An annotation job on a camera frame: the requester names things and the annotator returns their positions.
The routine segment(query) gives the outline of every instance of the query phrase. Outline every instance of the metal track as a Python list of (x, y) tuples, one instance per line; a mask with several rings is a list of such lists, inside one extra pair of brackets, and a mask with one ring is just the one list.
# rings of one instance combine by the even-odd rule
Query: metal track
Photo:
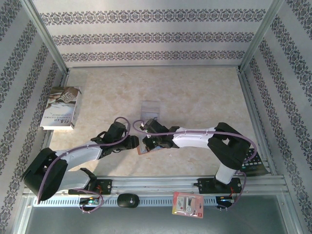
[[(39, 205), (37, 204), (37, 199), (33, 201), (34, 207), (77, 207), (79, 204), (79, 197), (65, 197), (65, 196), (54, 196), (49, 200), (42, 201)], [(117, 197), (105, 197), (104, 204), (102, 207), (117, 207)], [(163, 207), (172, 206), (172, 197), (140, 197), (139, 201), (140, 207)], [(204, 206), (217, 206), (217, 201), (215, 196), (205, 196)]]
[[(186, 192), (198, 194), (198, 188), (193, 186), (198, 178), (213, 178), (213, 176), (151, 176), (151, 177), (130, 177), (130, 176), (98, 176), (98, 179), (112, 179), (111, 195), (104, 195), (104, 198), (118, 197), (122, 193), (133, 193), (139, 197), (168, 197), (173, 192)], [(284, 176), (264, 175), (248, 177), (243, 195), (285, 195), (289, 194)], [(68, 195), (67, 191), (60, 191), (55, 196), (78, 197)], [(25, 188), (23, 196), (36, 197), (28, 188)]]

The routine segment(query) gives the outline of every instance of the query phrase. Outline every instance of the wallpaper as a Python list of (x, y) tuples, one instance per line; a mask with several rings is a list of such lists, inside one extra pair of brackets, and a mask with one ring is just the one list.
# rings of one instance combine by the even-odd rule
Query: wallpaper
[(304, 233), (312, 233), (311, 25), (308, 1), (285, 1), (245, 71)]
[(18, 0), (0, 0), (0, 234), (10, 233), (21, 175), (41, 150), (39, 128), (62, 73)]
[(239, 65), (272, 0), (34, 0), (68, 67)]

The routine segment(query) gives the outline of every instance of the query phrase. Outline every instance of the red card package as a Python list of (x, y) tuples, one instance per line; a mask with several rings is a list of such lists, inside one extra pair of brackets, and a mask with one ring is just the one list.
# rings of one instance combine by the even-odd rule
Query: red card package
[(197, 194), (174, 192), (172, 214), (203, 218), (204, 197)]

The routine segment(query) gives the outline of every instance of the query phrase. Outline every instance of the gray metal panel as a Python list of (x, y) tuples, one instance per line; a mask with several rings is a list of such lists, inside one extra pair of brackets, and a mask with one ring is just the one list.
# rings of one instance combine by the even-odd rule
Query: gray metal panel
[(78, 208), (33, 207), (27, 234), (284, 234), (275, 196), (243, 197), (236, 207), (220, 212), (204, 209), (204, 218), (173, 215), (171, 207), (135, 209), (105, 207), (93, 214)]

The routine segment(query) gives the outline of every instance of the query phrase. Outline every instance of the small plastic bag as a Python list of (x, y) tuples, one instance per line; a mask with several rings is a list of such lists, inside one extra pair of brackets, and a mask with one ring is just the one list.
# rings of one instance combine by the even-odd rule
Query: small plastic bag
[(160, 101), (143, 101), (141, 106), (141, 120), (145, 123), (150, 119), (159, 121)]
[(197, 194), (174, 192), (172, 214), (203, 218), (204, 197)]

